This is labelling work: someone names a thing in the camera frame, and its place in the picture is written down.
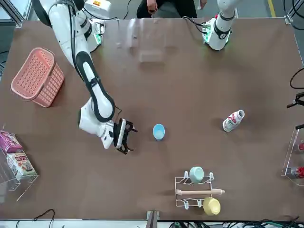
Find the white robotic arm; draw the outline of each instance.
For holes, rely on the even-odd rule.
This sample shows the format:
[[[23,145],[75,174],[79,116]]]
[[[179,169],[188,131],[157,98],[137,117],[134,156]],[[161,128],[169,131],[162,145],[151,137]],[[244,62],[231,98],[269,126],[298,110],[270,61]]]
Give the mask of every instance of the white robotic arm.
[[[125,119],[120,119],[118,124],[113,122],[116,107],[114,100],[105,91],[90,55],[90,51],[101,43],[101,25],[97,22],[91,23],[81,11],[83,0],[32,2],[39,19],[53,28],[62,51],[91,95],[79,111],[79,128],[101,137],[106,149],[113,143],[119,151],[127,154],[132,150],[127,146],[128,134],[130,131],[137,131],[133,123]]]
[[[221,50],[228,42],[236,6],[242,0],[218,0],[219,13],[216,18],[203,24],[203,39],[214,50]]]

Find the plastic basket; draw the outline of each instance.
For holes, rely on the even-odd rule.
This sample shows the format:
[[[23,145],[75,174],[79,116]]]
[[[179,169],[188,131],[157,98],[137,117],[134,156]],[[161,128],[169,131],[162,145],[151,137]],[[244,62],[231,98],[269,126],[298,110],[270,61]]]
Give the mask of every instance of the plastic basket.
[[[63,81],[64,76],[55,61],[55,55],[37,47],[31,51],[10,87],[13,93],[26,101],[49,107]]]

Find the wooden rolling pin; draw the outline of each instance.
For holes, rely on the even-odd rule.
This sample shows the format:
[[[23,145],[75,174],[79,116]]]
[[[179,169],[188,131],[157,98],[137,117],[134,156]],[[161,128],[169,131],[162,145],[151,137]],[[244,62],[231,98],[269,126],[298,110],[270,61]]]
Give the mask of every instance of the wooden rolling pin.
[[[225,191],[222,189],[212,189],[212,190],[204,190],[204,191],[182,191],[176,189],[176,195],[210,195],[210,194],[224,194]]]

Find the brown tabletop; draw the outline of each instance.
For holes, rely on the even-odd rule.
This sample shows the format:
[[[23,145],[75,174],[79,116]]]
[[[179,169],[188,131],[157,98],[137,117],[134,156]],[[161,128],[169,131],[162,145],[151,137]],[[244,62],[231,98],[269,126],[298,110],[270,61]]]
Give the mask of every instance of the brown tabletop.
[[[18,202],[0,206],[0,217],[32,219],[53,208],[56,218],[162,220],[304,219],[304,189],[280,176],[303,107],[286,105],[301,67],[293,31],[284,19],[237,19],[231,40],[216,52],[182,19],[106,23],[104,46],[93,54],[108,93],[134,123],[128,155],[103,148],[77,126],[89,93],[63,55],[51,28],[25,21],[16,29],[0,85],[0,121],[16,133],[40,176]],[[22,101],[10,83],[29,52],[44,47],[56,55],[65,82],[50,108]],[[231,133],[222,121],[243,109]],[[152,136],[155,124],[165,139]],[[175,207],[174,177],[192,166],[212,171],[221,213]]]

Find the small blue bowl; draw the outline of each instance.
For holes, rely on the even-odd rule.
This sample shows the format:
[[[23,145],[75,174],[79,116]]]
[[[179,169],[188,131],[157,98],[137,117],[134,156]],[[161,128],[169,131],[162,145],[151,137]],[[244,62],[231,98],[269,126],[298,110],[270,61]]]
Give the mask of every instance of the small blue bowl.
[[[160,123],[153,127],[153,135],[156,140],[162,140],[165,136],[165,127]]]

